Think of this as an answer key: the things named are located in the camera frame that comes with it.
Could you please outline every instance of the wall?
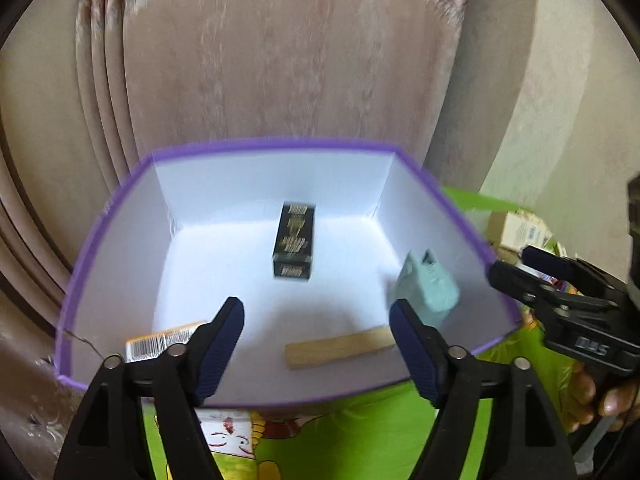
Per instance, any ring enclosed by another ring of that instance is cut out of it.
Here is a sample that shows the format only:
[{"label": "wall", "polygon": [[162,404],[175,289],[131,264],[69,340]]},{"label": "wall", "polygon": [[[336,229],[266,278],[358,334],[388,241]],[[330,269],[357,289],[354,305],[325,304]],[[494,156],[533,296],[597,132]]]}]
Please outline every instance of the wall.
[{"label": "wall", "polygon": [[510,1],[469,1],[425,167],[446,184],[532,207],[571,251],[623,277],[625,184],[640,171],[640,62],[600,0],[532,0],[533,19]]}]

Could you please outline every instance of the wooden block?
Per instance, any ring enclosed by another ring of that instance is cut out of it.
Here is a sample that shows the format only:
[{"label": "wooden block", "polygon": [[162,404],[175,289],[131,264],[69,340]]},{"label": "wooden block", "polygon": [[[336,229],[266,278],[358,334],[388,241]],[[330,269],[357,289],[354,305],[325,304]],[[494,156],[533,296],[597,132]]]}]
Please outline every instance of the wooden block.
[{"label": "wooden block", "polygon": [[338,337],[289,343],[284,347],[284,355],[287,367],[297,370],[377,352],[395,344],[391,329],[388,326],[377,326]]}]

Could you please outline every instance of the barcode label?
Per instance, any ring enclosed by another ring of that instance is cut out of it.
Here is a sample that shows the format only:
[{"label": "barcode label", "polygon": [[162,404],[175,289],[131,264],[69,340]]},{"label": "barcode label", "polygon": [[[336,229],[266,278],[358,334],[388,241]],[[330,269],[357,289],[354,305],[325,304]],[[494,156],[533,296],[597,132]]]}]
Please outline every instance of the barcode label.
[{"label": "barcode label", "polygon": [[127,363],[154,359],[175,343],[186,343],[204,321],[130,339],[125,345]]}]

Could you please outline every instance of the small cardboard box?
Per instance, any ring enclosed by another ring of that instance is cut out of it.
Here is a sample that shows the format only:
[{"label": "small cardboard box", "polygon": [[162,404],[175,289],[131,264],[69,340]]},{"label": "small cardboard box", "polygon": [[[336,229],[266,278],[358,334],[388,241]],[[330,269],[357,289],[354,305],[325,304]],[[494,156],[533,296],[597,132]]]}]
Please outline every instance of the small cardboard box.
[{"label": "small cardboard box", "polygon": [[495,254],[498,256],[499,260],[511,265],[515,265],[520,262],[520,256],[516,251],[505,249],[504,247],[501,247],[499,243],[492,244],[492,248],[494,248]]},{"label": "small cardboard box", "polygon": [[307,204],[282,206],[273,248],[274,276],[299,280],[308,280],[311,276],[314,210],[312,205]]},{"label": "small cardboard box", "polygon": [[509,211],[491,214],[486,237],[492,245],[498,244],[519,253],[528,245],[543,248],[551,238],[551,232],[537,216]]},{"label": "small cardboard box", "polygon": [[[285,202],[316,206],[309,280],[273,275]],[[407,253],[427,248],[460,288],[441,327],[447,342],[480,351],[519,325],[514,301],[485,278],[495,259],[488,245],[393,146],[252,139],[155,152],[82,248],[60,316],[57,372],[83,387],[102,359],[82,339],[103,356],[124,355],[127,340],[211,320],[235,296],[244,328],[206,406],[275,410],[407,380],[398,348],[289,370],[285,345],[388,324],[389,288]]]}]

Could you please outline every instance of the finger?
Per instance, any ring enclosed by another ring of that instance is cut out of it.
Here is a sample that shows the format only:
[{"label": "finger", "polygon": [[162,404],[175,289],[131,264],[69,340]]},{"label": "finger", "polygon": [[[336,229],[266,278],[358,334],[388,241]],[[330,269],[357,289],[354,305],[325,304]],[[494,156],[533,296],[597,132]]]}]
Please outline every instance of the finger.
[{"label": "finger", "polygon": [[575,397],[567,396],[562,406],[564,410],[570,413],[580,424],[589,424],[593,420],[593,409],[591,406],[581,404]]},{"label": "finger", "polygon": [[631,410],[631,415],[629,416],[629,419],[626,422],[626,425],[631,426],[639,418],[640,418],[640,406],[634,406],[634,408]]},{"label": "finger", "polygon": [[637,392],[638,379],[627,381],[617,388],[612,388],[602,399],[598,412],[603,416],[628,412],[632,406],[638,405]]},{"label": "finger", "polygon": [[621,420],[616,419],[607,431],[609,431],[609,433],[620,431],[622,429],[623,424],[624,423]]},{"label": "finger", "polygon": [[567,390],[581,404],[591,404],[596,395],[596,384],[589,374],[577,372],[571,376]]},{"label": "finger", "polygon": [[560,421],[562,422],[562,427],[567,433],[573,433],[580,428],[580,422],[578,422],[571,413],[561,413]]},{"label": "finger", "polygon": [[623,412],[618,415],[615,422],[607,431],[619,431],[622,427],[631,426],[636,420],[640,418],[640,406],[636,406],[629,412]]}]

